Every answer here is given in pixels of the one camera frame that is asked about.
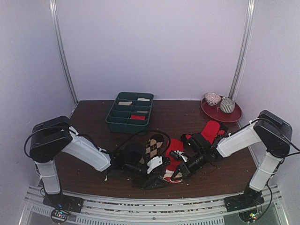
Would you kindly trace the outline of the red snowflake sock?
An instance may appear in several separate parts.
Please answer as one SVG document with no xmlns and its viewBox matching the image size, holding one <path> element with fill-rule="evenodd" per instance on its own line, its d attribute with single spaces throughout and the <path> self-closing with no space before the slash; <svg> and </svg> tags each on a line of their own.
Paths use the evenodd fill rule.
<svg viewBox="0 0 300 225">
<path fill-rule="evenodd" d="M 177 167 L 180 165 L 181 160 L 176 160 L 174 159 L 170 153 L 174 151 L 176 153 L 181 153 L 184 152 L 184 144 L 183 142 L 177 140 L 177 139 L 171 139 L 171 144 L 168 148 L 168 150 L 166 151 L 166 157 L 170 159 L 170 164 L 165 168 L 165 180 L 166 182 L 172 183 L 170 182 L 170 177 L 171 175 L 174 173 L 174 171 L 177 169 Z"/>
</svg>

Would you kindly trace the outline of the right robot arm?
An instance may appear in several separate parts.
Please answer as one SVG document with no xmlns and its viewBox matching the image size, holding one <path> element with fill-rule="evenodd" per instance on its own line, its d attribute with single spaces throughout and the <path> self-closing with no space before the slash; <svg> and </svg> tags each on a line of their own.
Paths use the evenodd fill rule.
<svg viewBox="0 0 300 225">
<path fill-rule="evenodd" d="M 256 119 L 232 134 L 220 135 L 220 128 L 218 122 L 209 121 L 202 132 L 181 137 L 195 155 L 188 157 L 182 152 L 170 151 L 170 157 L 180 162 L 170 179 L 178 180 L 178 173 L 183 178 L 188 177 L 208 162 L 222 160 L 253 144 L 263 143 L 266 153 L 240 197 L 240 203 L 250 207 L 258 200 L 258 195 L 276 173 L 279 164 L 288 156 L 292 144 L 292 126 L 263 110 Z"/>
</svg>

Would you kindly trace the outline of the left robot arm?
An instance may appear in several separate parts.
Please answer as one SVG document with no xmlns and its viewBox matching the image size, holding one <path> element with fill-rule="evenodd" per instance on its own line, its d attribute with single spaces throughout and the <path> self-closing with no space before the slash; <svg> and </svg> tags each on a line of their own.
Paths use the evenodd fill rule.
<svg viewBox="0 0 300 225">
<path fill-rule="evenodd" d="M 158 155 L 141 164 L 141 159 L 146 159 L 146 148 L 128 141 L 123 144 L 124 149 L 110 153 L 97 146 L 89 135 L 79 133 L 70 125 L 68 117 L 59 116 L 35 125 L 24 143 L 23 150 L 35 163 L 50 202 L 57 208 L 63 208 L 68 201 L 62 194 L 55 164 L 55 157 L 60 152 L 87 163 L 98 172 L 124 170 L 147 180 L 154 176 L 155 169 L 166 167 L 171 162 L 169 158 Z"/>
</svg>

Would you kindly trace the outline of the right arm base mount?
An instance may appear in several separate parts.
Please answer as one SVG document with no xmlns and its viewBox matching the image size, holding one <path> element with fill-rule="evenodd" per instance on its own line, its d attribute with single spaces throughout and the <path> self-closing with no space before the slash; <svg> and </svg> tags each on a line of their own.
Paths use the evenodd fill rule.
<svg viewBox="0 0 300 225">
<path fill-rule="evenodd" d="M 264 198 L 261 192 L 226 197 L 224 199 L 227 212 L 238 211 L 238 216 L 245 223 L 255 222 L 263 210 Z"/>
</svg>

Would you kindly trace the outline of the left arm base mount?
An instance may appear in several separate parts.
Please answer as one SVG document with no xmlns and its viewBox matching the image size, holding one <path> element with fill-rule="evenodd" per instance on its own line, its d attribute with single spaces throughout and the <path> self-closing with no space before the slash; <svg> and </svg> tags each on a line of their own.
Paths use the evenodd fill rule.
<svg viewBox="0 0 300 225">
<path fill-rule="evenodd" d="M 62 192 L 54 195 L 45 193 L 43 204 L 51 206 L 50 219 L 57 224 L 65 223 L 72 212 L 80 213 L 84 200 L 80 197 L 64 195 Z"/>
</svg>

